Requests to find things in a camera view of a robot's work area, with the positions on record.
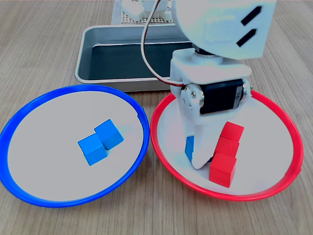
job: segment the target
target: blue cube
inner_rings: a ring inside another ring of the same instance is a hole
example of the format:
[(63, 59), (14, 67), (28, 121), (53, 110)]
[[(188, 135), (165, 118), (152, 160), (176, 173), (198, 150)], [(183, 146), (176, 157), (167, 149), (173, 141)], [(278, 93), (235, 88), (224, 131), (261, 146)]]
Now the blue cube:
[(185, 154), (187, 155), (189, 160), (192, 160), (192, 154), (194, 152), (194, 142), (195, 142), (195, 137), (194, 136), (187, 137), (186, 147), (185, 147)]
[(107, 150), (114, 148), (124, 140), (111, 119), (97, 126), (94, 131)]
[(78, 144), (89, 165), (93, 165), (108, 156), (106, 149), (96, 134), (78, 141)]

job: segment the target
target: cable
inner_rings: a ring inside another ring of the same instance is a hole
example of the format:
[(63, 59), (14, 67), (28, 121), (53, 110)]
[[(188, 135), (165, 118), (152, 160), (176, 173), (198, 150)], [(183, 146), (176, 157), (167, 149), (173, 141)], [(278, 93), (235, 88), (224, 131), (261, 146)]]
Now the cable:
[(148, 32), (148, 26), (149, 26), (149, 23), (152, 19), (152, 16), (154, 15), (156, 9), (157, 9), (157, 6), (159, 5), (161, 0), (156, 0), (153, 8), (152, 8), (152, 11), (150, 13), (150, 16), (148, 17), (147, 19), (147, 22), (145, 24), (145, 27), (143, 29), (143, 33), (142, 33), (142, 37), (141, 37), (141, 55), (142, 55), (142, 59), (143, 61), (145, 62), (146, 66), (148, 67), (148, 69), (152, 72), (152, 74), (158, 79), (160, 80), (161, 82), (164, 82), (168, 85), (171, 85), (171, 86), (176, 86), (176, 87), (183, 87), (184, 84), (181, 83), (181, 82), (176, 82), (176, 81), (168, 81), (167, 79), (161, 77), (157, 72), (155, 72), (153, 70), (153, 68), (150, 66), (149, 62), (147, 61), (147, 58), (146, 58), (146, 55), (145, 55), (145, 42), (146, 42), (146, 37), (147, 37), (147, 32)]

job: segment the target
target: tray rim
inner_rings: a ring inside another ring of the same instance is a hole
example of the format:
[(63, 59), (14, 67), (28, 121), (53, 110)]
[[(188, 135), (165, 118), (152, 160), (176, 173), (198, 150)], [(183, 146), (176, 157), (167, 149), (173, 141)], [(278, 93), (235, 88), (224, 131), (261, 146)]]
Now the tray rim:
[(211, 191), (211, 190), (202, 188), (192, 183), (191, 181), (187, 180), (186, 178), (184, 178), (168, 163), (168, 161), (166, 160), (165, 156), (162, 153), (162, 150), (160, 148), (160, 145), (157, 139), (158, 121), (164, 109), (176, 99), (175, 96), (172, 93), (170, 93), (158, 104), (158, 106), (156, 107), (156, 110), (154, 111), (152, 115), (152, 120), (150, 124), (150, 135), (151, 135), (152, 145), (154, 147), (154, 150), (158, 158), (175, 178), (177, 178), (179, 181), (181, 181), (188, 187), (204, 195), (211, 196), (211, 197), (218, 198), (218, 199), (228, 200), (228, 201), (240, 201), (240, 202), (256, 201), (256, 200), (269, 198), (285, 190), (289, 185), (293, 183), (293, 181), (301, 172), (301, 167), (302, 167), (303, 158), (304, 158), (303, 142), (302, 142), (300, 133), (296, 125), (293, 123), (292, 119), (288, 116), (288, 114), (282, 108), (280, 108), (275, 102), (273, 102), (269, 98), (265, 97), (264, 95), (256, 91), (251, 91), (251, 93), (254, 99), (265, 104), (282, 120), (282, 122), (287, 127), (291, 135), (291, 139), (293, 143), (293, 158), (292, 158), (291, 165), (289, 166), (285, 176), (277, 184), (275, 184), (274, 186), (264, 191), (253, 193), (253, 194), (246, 194), (246, 195), (231, 195), (231, 194)]

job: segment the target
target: wood grain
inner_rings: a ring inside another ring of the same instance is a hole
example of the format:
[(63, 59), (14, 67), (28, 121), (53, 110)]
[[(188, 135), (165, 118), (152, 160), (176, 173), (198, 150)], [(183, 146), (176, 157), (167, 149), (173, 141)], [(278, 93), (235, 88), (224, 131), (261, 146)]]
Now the wood grain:
[[(110, 24), (113, 1), (0, 1), (0, 129), (22, 106), (74, 78), (82, 32)], [(278, 103), (304, 143), (303, 170), (282, 193), (236, 203), (175, 179), (152, 146), (121, 187), (86, 205), (46, 209), (0, 185), (1, 235), (313, 234), (313, 1), (278, 1), (262, 59), (245, 61), (255, 90)], [(167, 95), (132, 94), (150, 119)]]

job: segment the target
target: white plastic piece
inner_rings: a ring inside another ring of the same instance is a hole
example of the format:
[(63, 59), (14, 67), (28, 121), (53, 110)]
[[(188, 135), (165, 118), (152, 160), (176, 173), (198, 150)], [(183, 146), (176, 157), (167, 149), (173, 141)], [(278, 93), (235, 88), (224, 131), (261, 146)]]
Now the white plastic piece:
[(136, 1), (123, 0), (122, 11), (133, 21), (140, 21), (144, 18), (143, 6)]
[[(275, 5), (276, 0), (173, 0), (171, 10), (175, 25), (193, 44), (240, 60), (262, 57)], [(245, 35), (251, 37), (243, 40)]]
[(165, 21), (170, 21), (173, 18), (172, 11), (170, 9), (167, 9), (164, 13), (160, 15), (160, 17)]
[[(148, 18), (151, 14), (152, 8), (155, 4), (155, 0), (142, 0), (144, 8), (144, 17)], [(167, 10), (168, 0), (161, 0), (157, 9), (153, 15), (153, 18), (159, 18), (160, 14), (164, 13)]]
[[(171, 80), (183, 82), (187, 86), (184, 90), (171, 86), (171, 92), (177, 98), (180, 114), (184, 117), (185, 137), (192, 134), (195, 136), (192, 158), (194, 168), (200, 169), (214, 155), (224, 125), (228, 120), (236, 117), (251, 97), (250, 83), (247, 79), (249, 75), (251, 75), (251, 68), (233, 59), (214, 55), (201, 56), (196, 54), (193, 48), (174, 51), (171, 61)], [(201, 115), (201, 105), (206, 101), (200, 85), (235, 79), (242, 79), (246, 84), (246, 98), (240, 102), (239, 107)]]
[(184, 84), (210, 84), (230, 79), (248, 77), (251, 68), (237, 60), (212, 56), (209, 59), (195, 54), (195, 49), (181, 49), (173, 52), (171, 80)]

